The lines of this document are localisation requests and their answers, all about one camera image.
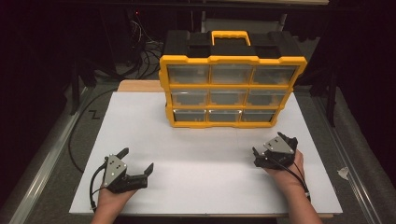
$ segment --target storage organizer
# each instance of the storage organizer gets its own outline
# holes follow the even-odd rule
[[[173,127],[273,127],[305,69],[288,32],[169,31],[160,59]]]

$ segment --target hand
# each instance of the hand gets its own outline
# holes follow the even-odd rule
[[[294,164],[288,167],[292,172],[304,179],[304,157],[297,149]],[[304,194],[304,188],[300,181],[289,172],[284,170],[264,169],[276,182],[280,190],[288,197],[291,193],[301,191]]]
[[[136,192],[137,190],[130,190],[115,194],[108,189],[101,189],[99,191],[99,200],[92,223],[113,223],[125,204]]]

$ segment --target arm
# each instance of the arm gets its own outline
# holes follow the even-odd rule
[[[99,191],[98,206],[91,224],[113,223],[125,204],[136,192],[137,190],[130,190],[114,194],[108,189],[101,189]]]
[[[296,150],[295,164],[289,167],[289,169],[299,177],[304,177],[303,162],[303,154],[299,150]],[[311,202],[306,198],[304,188],[296,177],[286,171],[272,169],[265,169],[265,171],[275,180],[276,184],[285,195],[289,204],[289,219],[291,223],[322,223]]]

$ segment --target carrying handle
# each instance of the carrying handle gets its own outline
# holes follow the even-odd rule
[[[246,31],[212,31],[212,45],[215,45],[215,38],[244,38],[247,45],[250,46]]]

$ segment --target dark background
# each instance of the dark background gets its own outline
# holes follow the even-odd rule
[[[284,30],[301,41],[321,37],[298,83],[323,86],[321,93],[326,95],[331,77],[336,80],[372,151],[396,186],[392,165],[396,157],[392,141],[396,129],[396,18],[390,1],[337,2],[331,1],[331,6],[352,10],[288,14]],[[115,70],[116,63],[135,63],[139,42],[127,21],[136,12],[148,35],[160,41],[167,30],[193,32],[200,24],[198,11],[192,12],[192,30],[191,13],[182,10],[65,7],[35,0],[1,5],[0,206],[64,110],[64,90],[70,85],[75,62],[88,58],[110,70]],[[265,20],[280,14],[209,10],[207,15]],[[81,75],[87,85],[94,85],[93,69],[91,64],[85,65]]]

